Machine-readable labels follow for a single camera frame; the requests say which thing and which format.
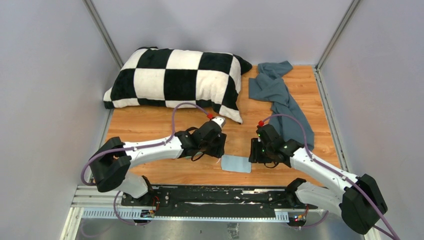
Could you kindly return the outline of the light blue cleaning cloth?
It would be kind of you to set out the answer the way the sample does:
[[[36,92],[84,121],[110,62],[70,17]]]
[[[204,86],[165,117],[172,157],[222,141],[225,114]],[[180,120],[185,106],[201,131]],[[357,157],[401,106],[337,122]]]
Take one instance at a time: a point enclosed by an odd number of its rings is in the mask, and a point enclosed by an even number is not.
[[[252,163],[248,157],[225,154],[220,163],[223,171],[248,174],[252,171]]]

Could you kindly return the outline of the black white checkered pillow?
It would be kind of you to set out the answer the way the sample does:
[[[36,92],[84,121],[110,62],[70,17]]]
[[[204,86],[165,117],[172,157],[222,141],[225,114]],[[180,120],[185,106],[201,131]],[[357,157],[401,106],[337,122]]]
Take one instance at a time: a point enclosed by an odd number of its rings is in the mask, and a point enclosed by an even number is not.
[[[227,52],[140,47],[103,95],[106,109],[130,106],[192,108],[198,105],[239,124],[242,75],[252,64]]]

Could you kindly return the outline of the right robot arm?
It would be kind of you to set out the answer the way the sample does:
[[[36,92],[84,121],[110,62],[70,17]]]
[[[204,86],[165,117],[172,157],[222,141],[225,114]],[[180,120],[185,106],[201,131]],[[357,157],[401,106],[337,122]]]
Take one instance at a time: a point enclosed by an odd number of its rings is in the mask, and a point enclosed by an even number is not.
[[[377,181],[370,175],[341,170],[310,153],[300,142],[284,140],[270,124],[260,122],[251,140],[250,161],[284,164],[319,183],[297,178],[287,187],[286,204],[292,209],[313,205],[329,211],[358,234],[365,235],[388,211]]]

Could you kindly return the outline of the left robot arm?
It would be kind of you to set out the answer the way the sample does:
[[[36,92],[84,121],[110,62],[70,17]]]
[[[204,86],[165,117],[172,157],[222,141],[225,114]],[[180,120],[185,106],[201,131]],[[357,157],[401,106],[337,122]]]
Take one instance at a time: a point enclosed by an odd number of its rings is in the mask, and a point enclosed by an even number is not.
[[[94,184],[100,193],[119,190],[133,197],[140,206],[149,206],[153,193],[147,178],[133,174],[130,168],[165,159],[196,161],[204,155],[219,159],[225,153],[227,136],[222,132],[225,123],[225,118],[217,116],[199,128],[173,133],[170,140],[123,142],[112,137],[88,161]]]

